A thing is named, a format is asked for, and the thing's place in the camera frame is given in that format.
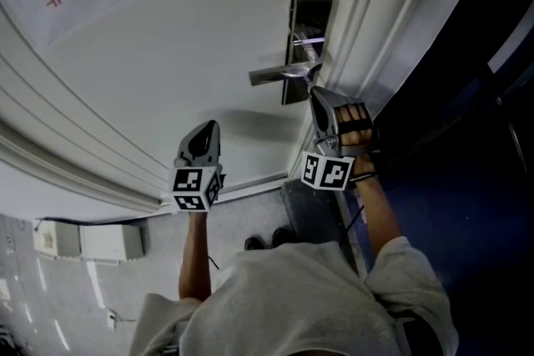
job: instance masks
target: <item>hand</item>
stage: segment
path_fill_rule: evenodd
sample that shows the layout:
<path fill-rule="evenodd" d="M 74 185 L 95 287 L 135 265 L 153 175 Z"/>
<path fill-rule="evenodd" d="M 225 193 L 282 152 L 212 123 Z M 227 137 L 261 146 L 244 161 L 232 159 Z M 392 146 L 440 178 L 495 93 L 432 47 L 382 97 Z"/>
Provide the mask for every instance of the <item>hand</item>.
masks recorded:
<path fill-rule="evenodd" d="M 351 122 L 353 120 L 367 119 L 365 110 L 360 105 L 348 105 L 337 108 L 335 116 L 338 123 Z M 351 131 L 343 133 L 340 136 L 342 146 L 358 146 L 368 143 L 373 135 L 372 129 L 364 129 L 363 131 Z M 371 162 L 369 154 L 362 154 L 356 156 L 352 163 L 352 173 L 354 175 L 361 175 L 363 173 L 373 173 L 375 165 Z"/>

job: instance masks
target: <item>power outlet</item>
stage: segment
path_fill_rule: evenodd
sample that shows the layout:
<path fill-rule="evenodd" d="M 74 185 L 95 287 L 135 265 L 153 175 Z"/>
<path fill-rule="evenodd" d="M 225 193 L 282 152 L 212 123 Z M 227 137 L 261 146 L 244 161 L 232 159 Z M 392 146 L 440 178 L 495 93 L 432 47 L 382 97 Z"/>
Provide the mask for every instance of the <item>power outlet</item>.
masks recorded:
<path fill-rule="evenodd" d="M 113 310 L 108 310 L 108 326 L 111 329 L 115 329 L 117 323 L 117 314 Z"/>

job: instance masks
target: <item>white t-shirt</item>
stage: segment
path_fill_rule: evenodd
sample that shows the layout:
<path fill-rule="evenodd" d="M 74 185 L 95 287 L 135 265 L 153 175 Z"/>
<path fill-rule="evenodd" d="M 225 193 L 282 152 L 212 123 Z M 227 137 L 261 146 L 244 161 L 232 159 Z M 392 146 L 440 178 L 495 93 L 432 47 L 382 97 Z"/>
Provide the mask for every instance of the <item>white t-shirt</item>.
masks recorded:
<path fill-rule="evenodd" d="M 238 253 L 218 280 L 204 302 L 147 295 L 130 356 L 173 354 L 173 344 L 181 356 L 401 355 L 392 314 L 406 311 L 431 326 L 444 355 L 458 346 L 449 299 L 404 237 L 382 248 L 364 282 L 335 242 Z"/>

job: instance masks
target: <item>tiled floor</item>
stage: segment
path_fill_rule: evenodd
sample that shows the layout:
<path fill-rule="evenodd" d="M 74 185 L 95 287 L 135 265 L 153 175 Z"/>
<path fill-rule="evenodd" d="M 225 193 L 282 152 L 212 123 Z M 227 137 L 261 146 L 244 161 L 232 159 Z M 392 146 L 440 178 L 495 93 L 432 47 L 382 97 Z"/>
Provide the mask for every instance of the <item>tiled floor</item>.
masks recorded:
<path fill-rule="evenodd" d="M 177 299 L 187 221 L 187 214 L 143 221 L 145 257 L 119 266 L 98 264 L 95 287 L 87 263 L 38 258 L 32 225 L 0 216 L 0 282 L 5 279 L 11 298 L 0 306 L 0 323 L 27 344 L 28 354 L 127 354 L 135 322 L 112 330 L 101 306 L 136 319 L 148 292 Z M 209 254 L 224 265 L 247 237 L 258 234 L 269 241 L 288 222 L 279 191 L 217 205 L 208 219 Z M 211 270 L 216 287 L 213 265 Z"/>

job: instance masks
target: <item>electrical box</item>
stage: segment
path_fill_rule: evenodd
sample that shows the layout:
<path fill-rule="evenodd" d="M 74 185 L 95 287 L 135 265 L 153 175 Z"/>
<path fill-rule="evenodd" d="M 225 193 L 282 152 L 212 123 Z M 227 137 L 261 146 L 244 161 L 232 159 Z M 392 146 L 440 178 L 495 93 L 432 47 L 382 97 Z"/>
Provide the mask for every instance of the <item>electrical box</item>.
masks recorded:
<path fill-rule="evenodd" d="M 123 224 L 80 226 L 85 258 L 126 261 L 143 257 L 139 227 Z"/>
<path fill-rule="evenodd" d="M 58 221 L 33 220 L 33 246 L 40 253 L 53 257 L 82 254 L 78 226 Z"/>

